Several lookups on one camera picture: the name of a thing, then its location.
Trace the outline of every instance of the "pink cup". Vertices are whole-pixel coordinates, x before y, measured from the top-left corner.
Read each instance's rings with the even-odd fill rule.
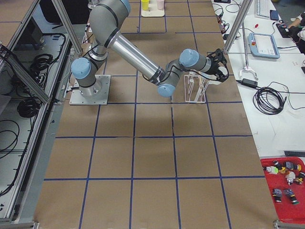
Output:
[[[158,10],[164,10],[164,0],[157,0]]]

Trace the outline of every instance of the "light blue joint cap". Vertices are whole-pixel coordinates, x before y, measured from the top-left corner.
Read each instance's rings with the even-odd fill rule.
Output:
[[[131,7],[128,0],[121,0],[121,2],[126,6],[126,9],[128,10],[128,14],[130,13]]]
[[[176,87],[168,83],[158,86],[158,93],[163,97],[171,97],[175,90]]]
[[[79,58],[71,64],[71,71],[76,79],[81,80],[90,73],[91,63],[86,58]]]
[[[185,67],[192,67],[199,61],[199,53],[192,49],[185,49],[179,58],[179,62]]]

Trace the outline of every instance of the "metal mounting plate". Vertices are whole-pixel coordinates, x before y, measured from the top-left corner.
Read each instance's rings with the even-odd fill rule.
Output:
[[[95,75],[95,77],[102,83],[101,91],[92,97],[84,97],[80,90],[73,90],[70,105],[107,105],[111,76]],[[77,81],[75,81],[74,87],[79,87]]]

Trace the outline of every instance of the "clear acrylic stand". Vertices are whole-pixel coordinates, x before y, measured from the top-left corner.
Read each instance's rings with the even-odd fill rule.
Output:
[[[207,78],[215,77],[200,73]],[[208,80],[194,72],[189,72],[188,75],[184,75],[184,97],[187,103],[204,104],[206,103],[205,91],[210,84],[219,85],[221,82]]]

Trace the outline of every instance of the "hand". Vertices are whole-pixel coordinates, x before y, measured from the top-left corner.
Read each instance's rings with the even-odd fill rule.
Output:
[[[300,40],[298,33],[301,31],[300,28],[295,27],[295,26],[291,26],[289,28],[289,36],[295,41],[298,42]]]
[[[292,22],[290,25],[288,25],[288,28],[290,29],[293,26],[297,27],[297,26],[299,26],[300,22],[301,22],[301,20],[296,18],[294,22]]]

